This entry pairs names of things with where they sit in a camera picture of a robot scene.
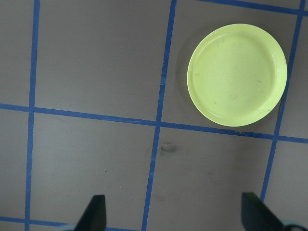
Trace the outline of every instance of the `blue tape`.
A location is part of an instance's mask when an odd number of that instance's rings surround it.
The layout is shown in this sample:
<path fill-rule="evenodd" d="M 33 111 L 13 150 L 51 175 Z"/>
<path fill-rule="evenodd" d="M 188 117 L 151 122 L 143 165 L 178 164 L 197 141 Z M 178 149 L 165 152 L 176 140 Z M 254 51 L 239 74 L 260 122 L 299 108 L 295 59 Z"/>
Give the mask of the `blue tape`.
<path fill-rule="evenodd" d="M 63 111 L 63 110 L 40 108 L 40 107 L 35 107 L 34 112 L 43 113 L 43 114 L 51 114 L 51 115 L 71 116 L 71 117 L 78 117 L 78 118 L 114 121 L 114 122 L 129 123 L 129 124 L 142 124 L 142 125 L 149 125 L 149 126 L 155 126 L 156 125 L 156 122 L 151 121 L 151 120 L 124 118 L 124 117 L 117 117 L 117 116 L 110 116 L 110 115 L 108 115 L 108 116 L 107 115 L 98 115 L 98 114 L 90 114 L 90 113 L 83 113 L 83 112 Z"/>
<path fill-rule="evenodd" d="M 295 142 L 295 143 L 308 143 L 308 139 L 290 137 L 290 136 L 278 136 L 279 141 Z"/>
<path fill-rule="evenodd" d="M 273 135 L 256 133 L 256 132 L 238 132 L 238 131 L 229 130 L 229 129 L 209 128 L 209 127 L 203 127 L 203 126 L 175 124 L 175 123 L 168 123 L 168 122 L 161 122 L 161 126 L 164 128 L 175 128 L 175 129 L 183 129 L 183 130 L 190 130 L 190 131 L 201 131 L 201 132 L 210 132 L 210 133 L 217 133 L 217 134 L 226 134 L 226 135 L 233 135 L 233 136 L 253 137 L 253 138 L 260 138 L 260 139 L 267 139 L 267 140 L 273 139 Z"/>
<path fill-rule="evenodd" d="M 53 226 L 53 227 L 59 227 L 59 226 L 62 226 L 62 225 L 66 225 L 66 223 L 43 221 L 43 220 L 30 220 L 29 224 L 31 224 L 31 225 Z"/>
<path fill-rule="evenodd" d="M 279 12 L 279 13 L 298 14 L 298 9 L 265 5 L 265 4 L 246 2 L 246 1 L 240 1 L 240 0 L 199 0 L 199 1 L 214 2 L 214 3 L 223 4 L 223 5 L 240 6 L 240 7 L 250 8 L 250 9 L 272 11 L 272 12 Z"/>
<path fill-rule="evenodd" d="M 25 219 L 0 217 L 0 221 L 15 222 L 15 223 L 24 223 L 24 222 L 25 222 Z"/>
<path fill-rule="evenodd" d="M 14 223 L 26 223 L 25 219 L 9 218 L 9 217 L 0 217 L 0 221 L 14 222 Z M 62 225 L 67 225 L 66 223 L 43 221 L 43 220 L 29 220 L 28 222 L 30 225 L 42 225 L 42 226 L 52 226 L 52 227 L 59 227 Z M 136 230 L 117 229 L 117 228 L 107 227 L 106 231 L 136 231 Z"/>
<path fill-rule="evenodd" d="M 126 230 L 126 229 L 117 229 L 117 228 L 106 228 L 106 231 L 136 231 L 136 230 Z"/>
<path fill-rule="evenodd" d="M 299 12 L 301 12 L 304 9 L 305 3 L 306 3 L 306 0 L 301 0 Z M 297 20 L 296 20 L 295 31 L 293 35 L 293 41 L 292 41 L 291 52 L 290 52 L 290 58 L 289 58 L 289 63 L 288 63 L 288 78 L 287 78 L 286 86 L 285 86 L 284 93 L 282 96 L 282 102 L 279 108 L 278 116 L 277 116 L 274 137 L 273 137 L 272 146 L 271 146 L 270 153 L 269 153 L 269 160 L 268 160 L 268 164 L 266 167 L 265 177 L 264 177 L 264 181 L 262 185 L 262 191 L 261 191 L 261 196 L 260 196 L 261 201 L 265 200 L 266 190 L 267 190 L 269 179 L 270 179 L 271 168 L 272 168 L 273 160 L 275 157 L 277 140 L 279 137 L 279 131 L 280 131 L 281 123 L 282 123 L 282 116 L 283 116 L 286 98 L 287 98 L 288 90 L 290 86 L 291 74 L 292 74 L 292 69 L 294 65 L 294 59 L 295 59 L 296 48 L 297 48 L 299 32 L 300 32 L 300 28 L 302 24 L 302 19 L 303 19 L 303 16 L 302 14 L 299 13 L 297 16 Z"/>
<path fill-rule="evenodd" d="M 12 105 L 12 104 L 5 104 L 5 103 L 0 103 L 0 109 L 7 109 L 7 110 L 13 110 L 13 111 L 20 111 L 20 112 L 29 112 L 28 107 Z"/>
<path fill-rule="evenodd" d="M 30 69 L 30 92 L 29 92 L 27 164 L 26 164 L 25 231 L 29 231 L 29 221 L 30 221 L 35 82 L 36 82 L 36 72 L 37 72 L 36 69 L 37 69 L 38 35 L 39 35 L 38 25 L 39 25 L 39 0 L 34 0 L 31 69 Z"/>
<path fill-rule="evenodd" d="M 160 134 L 160 125 L 161 125 L 162 114 L 163 114 L 164 96 L 165 96 L 169 55 L 170 55 L 176 6 L 177 6 L 177 0 L 172 0 L 171 5 L 170 5 L 169 20 L 168 20 L 168 26 L 167 26 L 164 60 L 163 60 L 163 66 L 162 66 L 162 75 L 161 75 L 158 104 L 157 104 L 156 126 L 155 126 L 155 132 L 154 132 L 154 140 L 153 140 L 153 146 L 152 146 L 152 155 L 151 155 L 147 190 L 146 190 L 146 195 L 145 195 L 141 231 L 146 231 L 146 227 L 148 223 L 151 194 L 152 194 L 152 187 L 153 187 L 153 178 L 154 178 L 154 171 L 155 171 L 155 164 L 156 164 L 156 155 L 157 155 L 157 148 L 158 148 L 158 141 L 159 141 L 159 134 Z"/>

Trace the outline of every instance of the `yellow plate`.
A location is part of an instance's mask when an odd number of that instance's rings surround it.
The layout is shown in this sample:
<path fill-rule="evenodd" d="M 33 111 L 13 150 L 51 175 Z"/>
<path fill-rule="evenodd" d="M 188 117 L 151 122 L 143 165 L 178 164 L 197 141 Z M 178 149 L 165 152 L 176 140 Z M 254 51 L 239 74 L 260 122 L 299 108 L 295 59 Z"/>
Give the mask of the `yellow plate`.
<path fill-rule="evenodd" d="M 266 31 L 247 24 L 221 27 L 197 46 L 188 65 L 193 103 L 225 126 L 254 123 L 281 98 L 287 79 L 285 56 Z"/>

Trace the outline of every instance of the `grid line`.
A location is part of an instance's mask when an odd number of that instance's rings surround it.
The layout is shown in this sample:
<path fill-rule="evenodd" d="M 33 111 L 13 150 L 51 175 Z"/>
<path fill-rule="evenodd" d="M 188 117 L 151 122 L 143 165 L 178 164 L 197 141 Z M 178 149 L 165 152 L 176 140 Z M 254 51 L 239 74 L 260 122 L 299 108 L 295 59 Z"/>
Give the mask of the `grid line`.
<path fill-rule="evenodd" d="M 26 223 L 25 219 L 9 218 L 9 217 L 0 217 L 0 221 L 13 222 L 13 223 Z M 30 225 L 41 225 L 41 226 L 52 226 L 52 227 L 59 227 L 62 225 L 67 225 L 66 223 L 43 221 L 43 220 L 29 220 L 28 222 Z M 135 230 L 106 228 L 106 231 L 135 231 Z"/>
<path fill-rule="evenodd" d="M 152 146 L 149 178 L 148 178 L 148 184 L 147 184 L 147 190 L 146 190 L 145 202 L 144 202 L 141 231 L 146 231 L 147 223 L 148 223 L 152 186 L 153 186 L 153 179 L 154 179 L 154 171 L 155 171 L 155 164 L 156 164 L 156 155 L 157 155 L 159 134 L 160 134 L 160 128 L 161 128 L 162 114 L 163 114 L 166 79 L 167 79 L 167 71 L 168 71 L 168 64 L 169 64 L 169 55 L 170 55 L 176 6 L 177 6 L 177 0 L 172 0 L 170 4 L 169 20 L 168 20 L 168 26 L 167 26 L 165 52 L 164 52 L 162 75 L 161 75 L 158 104 L 157 104 L 156 126 L 155 126 L 153 146 Z"/>
<path fill-rule="evenodd" d="M 4 103 L 0 103 L 0 109 L 29 112 L 28 107 L 12 105 L 12 104 L 4 104 Z M 146 125 L 146 126 L 156 126 L 156 121 L 154 120 L 136 119 L 136 118 L 119 117 L 119 116 L 111 116 L 111 115 L 107 116 L 107 115 L 100 115 L 100 114 L 74 112 L 74 111 L 66 111 L 66 110 L 58 110 L 58 109 L 50 109 L 50 108 L 34 107 L 34 113 L 57 115 L 57 116 L 59 115 L 69 116 L 69 117 L 85 118 L 85 119 L 95 119 L 95 120 L 118 122 L 118 123 L 139 124 L 139 125 Z M 238 132 L 232 129 L 222 129 L 222 128 L 197 126 L 197 125 L 178 124 L 178 123 L 171 123 L 171 122 L 164 122 L 164 121 L 161 121 L 160 127 L 180 129 L 180 130 L 200 131 L 200 132 L 208 132 L 208 133 L 217 133 L 217 134 L 225 134 L 225 135 L 233 135 L 233 136 L 244 136 L 244 137 L 259 138 L 259 139 L 266 139 L 266 140 L 273 139 L 273 134 L 267 134 L 267 133 Z M 301 138 L 301 137 L 278 136 L 277 139 L 279 141 L 308 143 L 308 138 Z"/>
<path fill-rule="evenodd" d="M 294 64 L 294 60 L 295 60 L 298 37 L 299 37 L 302 19 L 303 19 L 303 15 L 300 12 L 304 10 L 305 4 L 306 4 L 306 0 L 301 0 L 300 6 L 299 6 L 299 11 L 298 11 L 299 14 L 297 16 L 294 35 L 293 35 L 290 57 L 289 57 L 287 82 L 286 82 L 286 86 L 285 86 L 285 89 L 284 89 L 284 92 L 283 92 L 283 95 L 282 95 L 282 101 L 281 101 L 281 105 L 280 105 L 278 116 L 277 116 L 275 132 L 274 132 L 274 136 L 273 136 L 272 145 L 271 145 L 271 148 L 270 148 L 268 164 L 267 164 L 267 167 L 266 167 L 266 172 L 265 172 L 262 190 L 261 190 L 260 199 L 262 201 L 265 200 L 266 190 L 267 190 L 267 187 L 268 187 L 268 184 L 269 184 L 269 179 L 270 179 L 271 168 L 272 168 L 274 157 L 275 157 L 277 141 L 278 141 L 280 127 L 281 127 L 281 123 L 282 123 L 282 116 L 283 116 L 283 112 L 284 112 L 284 108 L 285 108 L 286 98 L 287 98 L 287 94 L 288 94 L 288 90 L 289 90 L 289 86 L 290 86 L 293 64 Z"/>
<path fill-rule="evenodd" d="M 304 11 L 303 9 L 298 10 L 298 9 L 293 9 L 293 8 L 288 8 L 288 7 L 266 5 L 266 4 L 247 2 L 247 1 L 241 1 L 241 0 L 199 0 L 199 1 L 213 2 L 213 3 L 222 4 L 222 5 L 239 6 L 239 7 L 249 8 L 249 9 L 257 9 L 257 10 L 286 13 L 286 14 L 293 14 L 293 15 L 298 15 L 298 13 L 301 11 L 303 12 L 304 16 L 308 16 L 308 12 Z"/>
<path fill-rule="evenodd" d="M 35 82 L 37 73 L 37 53 L 39 35 L 39 0 L 34 0 L 32 47 L 30 67 L 30 90 L 29 90 L 29 117 L 27 138 L 27 161 L 26 161 L 26 195 L 25 195 L 25 231 L 29 231 L 30 206 L 31 206 L 31 170 L 33 151 L 33 127 L 34 127 L 34 104 L 35 104 Z"/>

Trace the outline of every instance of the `stain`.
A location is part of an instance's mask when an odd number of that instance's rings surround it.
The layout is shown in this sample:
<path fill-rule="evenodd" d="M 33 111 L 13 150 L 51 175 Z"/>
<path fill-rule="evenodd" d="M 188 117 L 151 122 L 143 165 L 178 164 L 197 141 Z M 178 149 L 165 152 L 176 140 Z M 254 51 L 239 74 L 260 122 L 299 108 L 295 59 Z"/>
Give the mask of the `stain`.
<path fill-rule="evenodd" d="M 162 152 L 175 153 L 178 150 L 178 147 L 171 142 L 165 142 L 161 145 L 160 149 Z"/>
<path fill-rule="evenodd" d="M 158 194 L 153 194 L 152 195 L 153 199 L 155 199 L 157 202 L 164 202 L 167 200 L 165 196 L 158 195 Z"/>
<path fill-rule="evenodd" d="M 238 96 L 238 94 L 231 94 L 229 97 L 230 99 L 235 100 Z"/>

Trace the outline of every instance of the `floor tile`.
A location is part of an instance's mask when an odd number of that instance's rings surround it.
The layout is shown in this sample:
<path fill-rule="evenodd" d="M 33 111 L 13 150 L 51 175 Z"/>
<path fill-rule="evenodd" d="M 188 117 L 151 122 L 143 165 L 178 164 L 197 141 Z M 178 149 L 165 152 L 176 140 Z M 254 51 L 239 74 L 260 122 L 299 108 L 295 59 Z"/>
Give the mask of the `floor tile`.
<path fill-rule="evenodd" d="M 0 109 L 0 216 L 25 217 L 28 113 Z"/>
<path fill-rule="evenodd" d="M 284 220 L 308 227 L 308 145 L 279 141 L 265 203 Z"/>
<path fill-rule="evenodd" d="M 24 231 L 25 225 L 22 223 L 0 221 L 0 230 L 2 231 Z"/>
<path fill-rule="evenodd" d="M 266 5 L 272 5 L 272 6 L 280 6 L 280 7 L 287 7 L 287 8 L 299 8 L 300 0 L 244 0 L 248 2 L 255 2 L 255 3 L 261 3 Z"/>
<path fill-rule="evenodd" d="M 308 108 L 305 101 L 308 73 L 308 18 L 304 17 L 298 39 L 295 62 L 282 118 L 280 134 L 308 138 Z"/>
<path fill-rule="evenodd" d="M 31 219 L 77 223 L 105 194 L 108 226 L 141 228 L 154 127 L 35 114 Z"/>
<path fill-rule="evenodd" d="M 30 225 L 30 231 L 56 231 L 57 227 L 44 225 Z"/>
<path fill-rule="evenodd" d="M 0 103 L 28 106 L 32 0 L 0 2 Z"/>
<path fill-rule="evenodd" d="M 270 145 L 162 128 L 147 230 L 243 230 L 241 193 L 260 195 Z"/>
<path fill-rule="evenodd" d="M 205 118 L 190 99 L 187 90 L 187 66 L 194 49 L 206 35 L 215 29 L 228 24 L 246 23 L 258 26 L 272 34 L 281 45 L 288 60 L 295 22 L 295 15 L 210 2 L 179 0 L 168 66 L 163 121 L 229 128 L 217 125 Z M 272 134 L 278 108 L 279 105 L 265 118 L 252 125 L 230 129 L 239 132 L 252 131 Z"/>
<path fill-rule="evenodd" d="M 42 0 L 36 106 L 155 120 L 169 6 Z"/>

